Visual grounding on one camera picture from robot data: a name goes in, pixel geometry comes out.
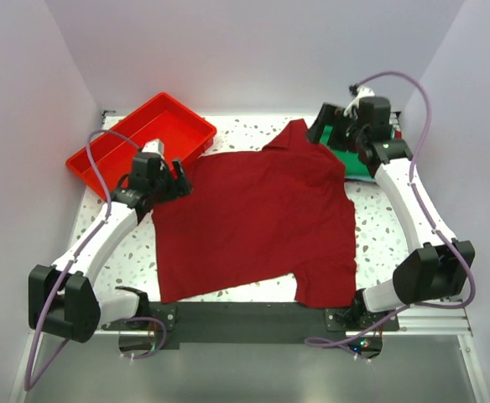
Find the dark red polo shirt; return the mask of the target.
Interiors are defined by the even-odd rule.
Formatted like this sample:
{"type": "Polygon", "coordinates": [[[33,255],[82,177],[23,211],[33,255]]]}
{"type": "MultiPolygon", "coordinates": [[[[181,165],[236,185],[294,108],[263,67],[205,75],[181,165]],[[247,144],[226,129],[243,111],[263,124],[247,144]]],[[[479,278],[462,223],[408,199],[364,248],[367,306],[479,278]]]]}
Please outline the dark red polo shirt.
{"type": "Polygon", "coordinates": [[[356,291],[355,207],[344,164],[290,121],[259,151],[199,158],[188,196],[152,220],[164,303],[291,274],[311,308],[350,305],[356,291]]]}

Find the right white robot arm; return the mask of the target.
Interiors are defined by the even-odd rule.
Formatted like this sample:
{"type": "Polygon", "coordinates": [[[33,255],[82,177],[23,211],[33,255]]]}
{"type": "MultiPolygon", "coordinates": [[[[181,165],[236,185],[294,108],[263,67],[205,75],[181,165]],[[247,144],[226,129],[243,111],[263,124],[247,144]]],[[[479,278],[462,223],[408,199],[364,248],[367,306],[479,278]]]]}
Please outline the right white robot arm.
{"type": "Polygon", "coordinates": [[[403,139],[393,137],[391,104],[364,85],[350,88],[346,107],[325,103],[308,129],[307,139],[357,155],[383,189],[404,231],[408,256],[391,280],[357,292],[350,310],[352,324],[370,329],[380,312],[458,296],[474,279],[475,249],[461,241],[440,217],[419,178],[413,154],[403,139]]]}

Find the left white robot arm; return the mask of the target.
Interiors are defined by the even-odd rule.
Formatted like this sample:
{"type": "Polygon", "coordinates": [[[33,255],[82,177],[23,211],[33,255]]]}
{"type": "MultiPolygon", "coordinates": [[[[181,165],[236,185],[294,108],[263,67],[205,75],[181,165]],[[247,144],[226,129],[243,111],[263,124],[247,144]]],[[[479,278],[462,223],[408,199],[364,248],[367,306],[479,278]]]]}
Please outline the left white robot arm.
{"type": "Polygon", "coordinates": [[[91,226],[51,265],[38,264],[30,272],[29,326],[78,343],[116,321],[132,329],[145,327],[152,316],[145,292],[126,286],[95,292],[94,285],[117,246],[155,205],[190,192],[180,160],[167,163],[164,143],[147,142],[117,188],[106,191],[106,201],[91,226]]]}

